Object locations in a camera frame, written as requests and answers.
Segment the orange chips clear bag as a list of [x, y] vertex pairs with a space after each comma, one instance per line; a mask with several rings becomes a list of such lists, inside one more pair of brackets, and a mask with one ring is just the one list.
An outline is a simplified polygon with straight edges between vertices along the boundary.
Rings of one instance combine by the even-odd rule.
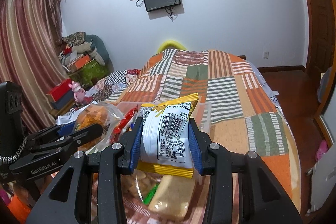
[[114, 128], [124, 119], [123, 113], [113, 104], [99, 102], [89, 104], [77, 117], [74, 131], [82, 130], [92, 124], [102, 127], [100, 136], [94, 137], [86, 143], [82, 143], [79, 150], [86, 154], [100, 152], [111, 143]]

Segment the red rice cracker bag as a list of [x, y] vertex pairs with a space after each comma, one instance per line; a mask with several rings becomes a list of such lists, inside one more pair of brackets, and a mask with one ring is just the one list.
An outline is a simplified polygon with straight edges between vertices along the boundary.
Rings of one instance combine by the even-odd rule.
[[136, 116], [137, 113], [137, 107], [132, 108], [129, 110], [125, 116], [124, 119], [120, 121], [120, 123], [113, 129], [113, 133], [120, 134], [124, 128], [126, 128], [126, 125], [131, 121], [133, 117]]

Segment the pale cracker block pack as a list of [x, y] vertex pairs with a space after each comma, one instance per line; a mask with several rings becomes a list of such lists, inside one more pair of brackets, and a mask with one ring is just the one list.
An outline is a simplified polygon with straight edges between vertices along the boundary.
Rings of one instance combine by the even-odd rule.
[[189, 209], [194, 189], [194, 178], [164, 175], [148, 209], [165, 219], [182, 221]]

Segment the yellow white snack bag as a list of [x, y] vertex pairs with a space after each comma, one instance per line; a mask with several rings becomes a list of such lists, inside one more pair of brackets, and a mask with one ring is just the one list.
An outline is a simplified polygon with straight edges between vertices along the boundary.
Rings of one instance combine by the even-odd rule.
[[156, 105], [141, 105], [138, 116], [143, 120], [143, 129], [138, 170], [160, 175], [193, 177], [188, 130], [198, 99], [198, 93], [192, 93]]

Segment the white crumpled sheet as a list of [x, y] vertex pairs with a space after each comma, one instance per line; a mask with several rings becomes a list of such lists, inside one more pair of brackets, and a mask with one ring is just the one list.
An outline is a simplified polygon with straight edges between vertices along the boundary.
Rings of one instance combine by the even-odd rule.
[[79, 114], [84, 111], [86, 108], [88, 107], [87, 106], [84, 106], [82, 108], [79, 108], [77, 110], [75, 110], [74, 108], [72, 108], [69, 112], [67, 112], [66, 114], [64, 115], [59, 115], [56, 119], [56, 124], [57, 125], [62, 125], [62, 124], [68, 124], [68, 123], [71, 123], [71, 122], [74, 122], [77, 120]]

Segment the brown snack clear bag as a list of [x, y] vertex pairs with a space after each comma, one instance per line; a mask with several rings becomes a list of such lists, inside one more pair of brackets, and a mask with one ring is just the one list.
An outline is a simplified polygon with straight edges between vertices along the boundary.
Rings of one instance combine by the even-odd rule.
[[158, 181], [152, 174], [136, 169], [131, 175], [121, 176], [122, 191], [144, 202]]

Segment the red gift box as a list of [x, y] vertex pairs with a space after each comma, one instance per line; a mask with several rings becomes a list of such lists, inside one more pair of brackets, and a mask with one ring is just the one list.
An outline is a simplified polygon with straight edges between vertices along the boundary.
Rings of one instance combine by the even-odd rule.
[[58, 85], [56, 85], [54, 88], [52, 88], [47, 94], [47, 98], [49, 102], [57, 102], [66, 94], [71, 88], [69, 87], [69, 84], [71, 84], [71, 79], [65, 79]]

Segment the green stick candy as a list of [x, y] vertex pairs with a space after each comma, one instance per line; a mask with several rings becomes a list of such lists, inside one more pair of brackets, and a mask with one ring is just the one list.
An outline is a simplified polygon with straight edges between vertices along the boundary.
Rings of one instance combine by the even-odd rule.
[[145, 205], [149, 205], [149, 203], [151, 202], [151, 200], [153, 199], [157, 189], [158, 189], [159, 184], [155, 184], [155, 186], [153, 186], [151, 188], [151, 190], [149, 190], [148, 194], [146, 195], [146, 197], [143, 199], [142, 203]]

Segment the green patterned storage box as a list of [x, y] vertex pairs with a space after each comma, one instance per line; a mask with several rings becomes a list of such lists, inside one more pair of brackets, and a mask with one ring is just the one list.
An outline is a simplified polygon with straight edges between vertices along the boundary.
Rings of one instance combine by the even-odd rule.
[[70, 73], [69, 78], [78, 82], [85, 90], [88, 90], [109, 74], [110, 71], [107, 66], [102, 66], [96, 60], [91, 60], [79, 70]]

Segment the checkered patchwork blanket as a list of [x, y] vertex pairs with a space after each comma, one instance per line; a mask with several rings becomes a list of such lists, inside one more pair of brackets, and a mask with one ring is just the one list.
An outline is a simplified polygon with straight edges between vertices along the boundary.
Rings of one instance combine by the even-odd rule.
[[85, 93], [88, 102], [115, 101], [122, 92], [138, 78], [139, 69], [115, 71], [107, 77], [100, 79]]

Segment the striped red gold curtain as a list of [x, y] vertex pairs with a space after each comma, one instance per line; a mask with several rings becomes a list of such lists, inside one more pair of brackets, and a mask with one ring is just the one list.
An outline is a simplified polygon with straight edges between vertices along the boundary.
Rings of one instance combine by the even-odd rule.
[[21, 85], [31, 132], [55, 123], [47, 93], [68, 77], [62, 43], [60, 0], [1, 0], [1, 81]]

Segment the patchwork striped quilt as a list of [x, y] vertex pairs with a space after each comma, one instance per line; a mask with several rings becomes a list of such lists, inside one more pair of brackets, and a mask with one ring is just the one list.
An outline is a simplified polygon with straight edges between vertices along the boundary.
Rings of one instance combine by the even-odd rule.
[[144, 102], [160, 103], [198, 93], [194, 118], [211, 139], [237, 153], [256, 151], [301, 206], [297, 146], [278, 103], [242, 58], [217, 50], [168, 49], [151, 57], [138, 78], [115, 101], [128, 111]]

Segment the brown wooden door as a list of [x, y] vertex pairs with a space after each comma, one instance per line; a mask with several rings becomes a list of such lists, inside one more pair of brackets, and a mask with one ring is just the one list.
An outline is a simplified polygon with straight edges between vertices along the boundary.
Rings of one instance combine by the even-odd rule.
[[307, 0], [309, 49], [306, 69], [319, 76], [333, 65], [335, 50], [335, 17], [332, 0]]

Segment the yellow chair back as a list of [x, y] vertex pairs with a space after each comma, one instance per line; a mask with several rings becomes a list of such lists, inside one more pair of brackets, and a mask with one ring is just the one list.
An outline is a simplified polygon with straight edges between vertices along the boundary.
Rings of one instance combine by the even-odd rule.
[[157, 53], [160, 53], [167, 49], [186, 50], [186, 47], [184, 47], [181, 43], [175, 40], [167, 40], [159, 46]]

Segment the white wall socket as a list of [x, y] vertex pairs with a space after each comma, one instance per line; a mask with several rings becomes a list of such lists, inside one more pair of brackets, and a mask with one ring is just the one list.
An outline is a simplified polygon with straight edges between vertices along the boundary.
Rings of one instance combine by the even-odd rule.
[[264, 51], [262, 57], [264, 59], [268, 59], [269, 58], [269, 52], [268, 51]]

